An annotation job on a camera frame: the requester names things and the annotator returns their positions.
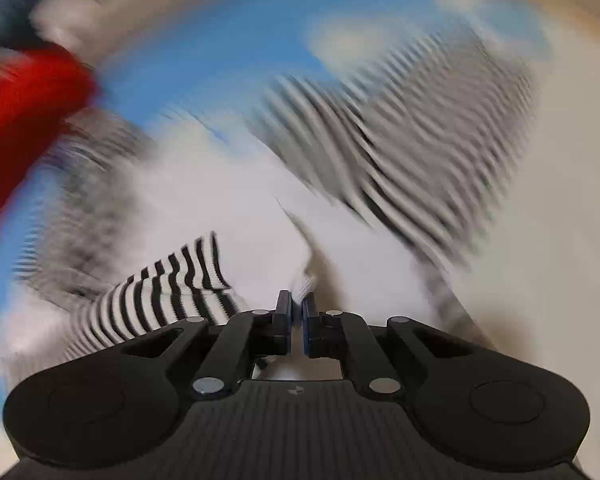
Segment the black white striped garment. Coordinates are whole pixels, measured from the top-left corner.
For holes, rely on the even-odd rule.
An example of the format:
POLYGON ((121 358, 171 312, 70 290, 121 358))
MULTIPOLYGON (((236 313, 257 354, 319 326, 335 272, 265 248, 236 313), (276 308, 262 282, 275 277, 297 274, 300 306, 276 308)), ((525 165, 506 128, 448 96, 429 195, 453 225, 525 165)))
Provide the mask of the black white striped garment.
POLYGON ((281 290, 484 344, 449 280, 483 244, 534 104, 531 67, 458 26, 338 81, 280 76, 246 118, 172 110, 158 143, 78 116, 16 266, 7 379, 189 316, 221 325, 281 290))

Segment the red folded blanket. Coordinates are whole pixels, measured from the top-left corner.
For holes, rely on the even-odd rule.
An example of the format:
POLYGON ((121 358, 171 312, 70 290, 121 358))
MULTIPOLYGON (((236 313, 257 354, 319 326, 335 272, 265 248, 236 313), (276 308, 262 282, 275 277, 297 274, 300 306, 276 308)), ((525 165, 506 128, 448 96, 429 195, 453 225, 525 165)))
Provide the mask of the red folded blanket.
POLYGON ((91 71, 62 47, 0 49, 0 211, 96 88, 91 71))

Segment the blue white patterned bedsheet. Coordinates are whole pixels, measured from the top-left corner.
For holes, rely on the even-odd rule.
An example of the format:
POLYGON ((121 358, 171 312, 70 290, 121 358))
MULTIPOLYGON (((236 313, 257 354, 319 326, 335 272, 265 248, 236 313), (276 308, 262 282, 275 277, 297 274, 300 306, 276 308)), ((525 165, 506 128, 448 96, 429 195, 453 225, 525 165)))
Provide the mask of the blue white patterned bedsheet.
MULTIPOLYGON (((120 117, 152 143, 172 110, 246 118, 280 76, 338 81, 385 50, 458 26, 531 67, 526 149, 482 246, 449 283, 487 344, 583 391, 592 422, 578 459, 600 478, 600 24, 554 1, 180 0, 169 21, 96 58, 99 40, 156 3, 128 0, 105 14, 91 1, 56 0, 40 15, 76 35, 98 79, 85 114, 120 117)), ((2 424, 15 385, 4 369, 5 324, 38 205, 57 188, 45 161, 55 146, 0 214, 0 474, 16 459, 2 424)))

